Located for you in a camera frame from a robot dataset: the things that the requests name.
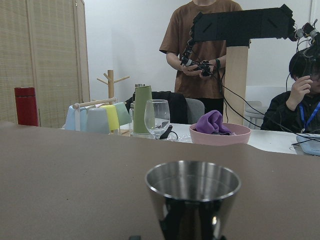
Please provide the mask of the steel jigger cup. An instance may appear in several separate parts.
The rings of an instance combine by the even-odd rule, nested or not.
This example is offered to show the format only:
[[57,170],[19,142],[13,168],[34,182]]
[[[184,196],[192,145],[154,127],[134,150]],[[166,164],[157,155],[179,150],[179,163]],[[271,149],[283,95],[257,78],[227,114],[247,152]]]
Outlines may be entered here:
[[157,221],[166,240],[224,240],[239,176],[212,162],[162,163],[145,175]]

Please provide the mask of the wooden cup rack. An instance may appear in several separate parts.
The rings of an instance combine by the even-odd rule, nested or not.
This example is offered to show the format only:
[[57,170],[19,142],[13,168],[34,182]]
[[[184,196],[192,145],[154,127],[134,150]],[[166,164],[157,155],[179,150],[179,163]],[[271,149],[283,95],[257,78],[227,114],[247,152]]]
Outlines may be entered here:
[[101,107],[106,104],[113,105],[118,101],[117,98],[115,97],[115,83],[118,83],[130,78],[130,76],[128,75],[128,76],[121,77],[119,79],[114,80],[113,70],[108,70],[107,73],[103,73],[103,75],[107,81],[104,81],[100,78],[97,78],[97,80],[108,86],[108,98],[102,99],[102,100],[93,100],[93,101],[73,104],[72,108],[75,109],[75,112],[74,112],[75,131],[79,132],[81,130],[80,108],[96,106],[96,105],[99,105]]

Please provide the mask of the clear wine glass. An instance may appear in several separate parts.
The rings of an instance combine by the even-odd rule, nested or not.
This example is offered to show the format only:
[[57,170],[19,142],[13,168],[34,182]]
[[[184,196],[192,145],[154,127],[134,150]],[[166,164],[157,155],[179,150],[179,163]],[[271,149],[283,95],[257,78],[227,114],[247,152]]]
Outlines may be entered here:
[[149,99],[146,101],[144,124],[148,132],[155,138],[166,132],[170,124],[169,103],[164,99]]

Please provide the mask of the green tumbler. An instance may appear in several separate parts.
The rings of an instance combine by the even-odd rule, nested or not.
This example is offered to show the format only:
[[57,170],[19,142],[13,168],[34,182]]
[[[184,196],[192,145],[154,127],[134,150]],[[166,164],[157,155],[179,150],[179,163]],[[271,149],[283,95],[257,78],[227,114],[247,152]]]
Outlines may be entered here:
[[145,109],[148,100],[152,99],[150,85],[135,88],[135,101],[133,111],[133,132],[135,134],[149,134],[145,126]]

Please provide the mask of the purple cloth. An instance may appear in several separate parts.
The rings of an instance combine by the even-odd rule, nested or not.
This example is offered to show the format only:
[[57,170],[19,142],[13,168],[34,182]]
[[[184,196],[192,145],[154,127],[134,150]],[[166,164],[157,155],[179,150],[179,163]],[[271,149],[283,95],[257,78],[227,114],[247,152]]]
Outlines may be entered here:
[[195,129],[200,133],[209,135],[234,135],[224,126],[223,116],[218,110],[212,110],[201,116],[195,125]]

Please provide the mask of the standing person brown shirt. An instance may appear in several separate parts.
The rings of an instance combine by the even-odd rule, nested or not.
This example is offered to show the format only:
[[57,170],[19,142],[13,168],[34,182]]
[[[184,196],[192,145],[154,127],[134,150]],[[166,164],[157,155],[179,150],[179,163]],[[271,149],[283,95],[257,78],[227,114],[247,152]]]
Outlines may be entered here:
[[225,66],[227,47],[224,40],[198,42],[192,48],[192,61],[207,61],[210,76],[203,76],[196,66],[182,64],[183,52],[190,39],[193,20],[198,13],[210,14],[241,11],[241,6],[233,0],[192,0],[177,8],[169,21],[160,52],[166,55],[167,63],[176,73],[174,91],[186,98],[197,99],[204,104],[204,112],[217,110],[224,112]]

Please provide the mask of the pink bowl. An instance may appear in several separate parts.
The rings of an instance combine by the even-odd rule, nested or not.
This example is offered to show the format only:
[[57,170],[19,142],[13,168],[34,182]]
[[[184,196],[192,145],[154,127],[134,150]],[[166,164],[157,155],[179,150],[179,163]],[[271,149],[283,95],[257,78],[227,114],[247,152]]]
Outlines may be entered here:
[[234,135],[206,134],[196,130],[196,124],[189,126],[191,140],[194,144],[210,146],[226,146],[233,144],[247,144],[251,135],[251,129],[239,124],[224,123]]

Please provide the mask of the red thermos bottle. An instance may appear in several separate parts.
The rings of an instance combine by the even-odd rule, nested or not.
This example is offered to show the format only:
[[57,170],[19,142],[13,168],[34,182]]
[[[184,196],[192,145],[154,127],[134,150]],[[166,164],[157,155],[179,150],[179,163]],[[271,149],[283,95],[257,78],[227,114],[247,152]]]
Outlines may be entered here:
[[36,91],[34,87],[15,87],[15,104],[19,125],[39,126]]

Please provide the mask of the seated person black jacket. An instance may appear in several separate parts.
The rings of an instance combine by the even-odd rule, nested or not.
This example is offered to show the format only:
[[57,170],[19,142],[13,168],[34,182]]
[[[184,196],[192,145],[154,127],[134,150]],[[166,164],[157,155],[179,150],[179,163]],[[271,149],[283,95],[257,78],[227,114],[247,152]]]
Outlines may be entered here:
[[289,62],[290,91],[274,97],[264,114],[261,130],[320,133],[320,58],[309,65],[303,51]]

